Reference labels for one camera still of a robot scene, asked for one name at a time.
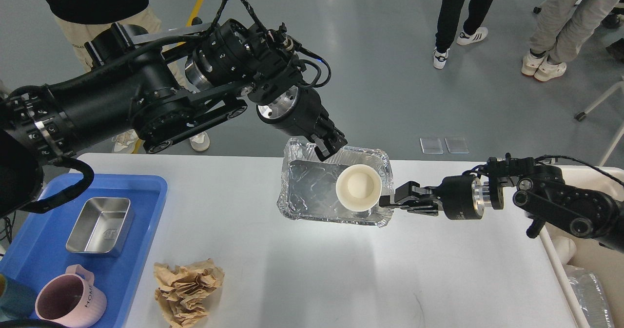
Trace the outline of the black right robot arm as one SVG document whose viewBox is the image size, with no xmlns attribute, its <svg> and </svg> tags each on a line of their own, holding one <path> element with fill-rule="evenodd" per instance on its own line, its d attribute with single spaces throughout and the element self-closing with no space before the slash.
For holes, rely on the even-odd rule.
<svg viewBox="0 0 624 328">
<path fill-rule="evenodd" d="M 537 237 L 549 223 L 577 238 L 595 239 L 622 252 L 623 203 L 601 191 L 566 184 L 562 170 L 546 164 L 547 159 L 550 155 L 491 157 L 461 175 L 445 177 L 436 187 L 406 182 L 392 195 L 382 195 L 379 206 L 423 215 L 443 212 L 451 220 L 480 220 L 487 207 L 503 209 L 503 189 L 514 187 L 513 203 L 532 219 L 528 237 Z"/>
</svg>

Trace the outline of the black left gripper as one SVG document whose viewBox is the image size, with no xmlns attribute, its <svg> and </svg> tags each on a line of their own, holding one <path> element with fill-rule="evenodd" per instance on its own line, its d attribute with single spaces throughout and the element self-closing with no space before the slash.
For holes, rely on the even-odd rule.
<svg viewBox="0 0 624 328">
<path fill-rule="evenodd" d="M 303 136 L 314 143 L 319 161 L 326 161 L 348 143 L 345 135 L 330 120 L 315 90 L 292 86 L 272 103 L 258 105 L 256 110 L 263 123 L 287 135 Z"/>
</svg>

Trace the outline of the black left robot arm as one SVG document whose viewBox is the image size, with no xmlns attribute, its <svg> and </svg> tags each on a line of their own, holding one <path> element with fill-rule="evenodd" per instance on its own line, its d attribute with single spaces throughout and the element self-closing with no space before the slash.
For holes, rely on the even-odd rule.
<svg viewBox="0 0 624 328">
<path fill-rule="evenodd" d="M 58 84 L 22 86 L 1 103 L 1 215 L 44 214 L 94 180 L 78 151 L 135 130 L 154 154 L 237 117 L 303 136 L 321 161 L 347 141 L 317 88 L 326 61 L 268 29 L 247 0 L 221 0 L 211 23 L 159 34 L 114 23 L 85 44 L 94 68 Z"/>
</svg>

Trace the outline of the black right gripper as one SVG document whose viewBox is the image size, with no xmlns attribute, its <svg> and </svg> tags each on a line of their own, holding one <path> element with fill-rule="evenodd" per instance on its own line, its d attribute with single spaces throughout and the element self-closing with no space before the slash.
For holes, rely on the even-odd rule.
<svg viewBox="0 0 624 328">
<path fill-rule="evenodd" d="M 503 190 L 496 179 L 482 183 L 475 175 L 453 175 L 435 187 L 421 187 L 406 182 L 393 195 L 382 195 L 379 206 L 400 208 L 411 214 L 439 215 L 439 201 L 444 214 L 451 220 L 480 220 L 485 208 L 504 208 Z"/>
</svg>

